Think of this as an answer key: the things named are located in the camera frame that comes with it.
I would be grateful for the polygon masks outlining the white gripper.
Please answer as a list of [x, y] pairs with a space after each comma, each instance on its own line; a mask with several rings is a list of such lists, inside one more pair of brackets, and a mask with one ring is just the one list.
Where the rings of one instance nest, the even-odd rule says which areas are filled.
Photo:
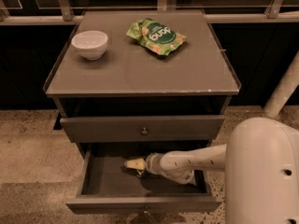
[[148, 155], [146, 160], [141, 158], [127, 160], [124, 163], [124, 166], [126, 168], [136, 169], [139, 171], [143, 171], [146, 169], [151, 174], [160, 175], [163, 171], [160, 164], [162, 156], [163, 155], [159, 153], [151, 153]]

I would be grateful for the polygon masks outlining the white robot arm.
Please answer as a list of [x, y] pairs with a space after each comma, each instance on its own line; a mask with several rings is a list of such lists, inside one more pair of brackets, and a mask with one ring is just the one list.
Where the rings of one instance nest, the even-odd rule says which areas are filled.
[[299, 224], [299, 131], [268, 118], [239, 123], [224, 145], [151, 153], [124, 163], [179, 184], [225, 173], [226, 224]]

